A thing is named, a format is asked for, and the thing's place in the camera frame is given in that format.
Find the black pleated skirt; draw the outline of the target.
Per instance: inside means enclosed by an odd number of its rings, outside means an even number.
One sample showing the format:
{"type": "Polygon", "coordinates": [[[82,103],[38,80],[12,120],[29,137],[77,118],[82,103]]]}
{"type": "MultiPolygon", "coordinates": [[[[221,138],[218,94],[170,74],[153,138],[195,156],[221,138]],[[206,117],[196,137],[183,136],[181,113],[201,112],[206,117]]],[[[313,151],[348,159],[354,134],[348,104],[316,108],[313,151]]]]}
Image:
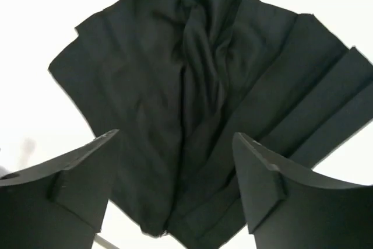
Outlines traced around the black pleated skirt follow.
{"type": "Polygon", "coordinates": [[[372,119],[372,64],[314,15],[260,0],[119,0],[49,65],[97,136],[111,200],[152,236],[219,248],[245,225],[232,139],[313,167],[372,119]]]}

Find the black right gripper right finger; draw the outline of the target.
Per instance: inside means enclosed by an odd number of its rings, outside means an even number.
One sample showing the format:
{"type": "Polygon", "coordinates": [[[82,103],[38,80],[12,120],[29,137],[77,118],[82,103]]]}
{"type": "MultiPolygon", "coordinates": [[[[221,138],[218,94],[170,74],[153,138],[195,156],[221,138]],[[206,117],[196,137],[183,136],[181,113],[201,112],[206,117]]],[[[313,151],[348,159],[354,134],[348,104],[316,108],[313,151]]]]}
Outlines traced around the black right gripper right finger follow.
{"type": "Polygon", "coordinates": [[[371,248],[372,187],[321,175],[242,133],[233,156],[258,248],[371,248]]]}

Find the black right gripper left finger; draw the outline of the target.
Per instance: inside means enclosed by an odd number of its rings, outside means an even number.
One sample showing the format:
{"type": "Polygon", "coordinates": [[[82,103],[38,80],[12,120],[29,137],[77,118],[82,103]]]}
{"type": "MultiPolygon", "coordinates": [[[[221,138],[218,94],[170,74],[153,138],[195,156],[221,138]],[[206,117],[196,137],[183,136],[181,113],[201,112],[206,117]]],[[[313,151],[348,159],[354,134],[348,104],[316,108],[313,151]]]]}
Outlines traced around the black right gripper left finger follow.
{"type": "Polygon", "coordinates": [[[1,248],[91,248],[117,172],[119,131],[1,178],[1,248]]]}

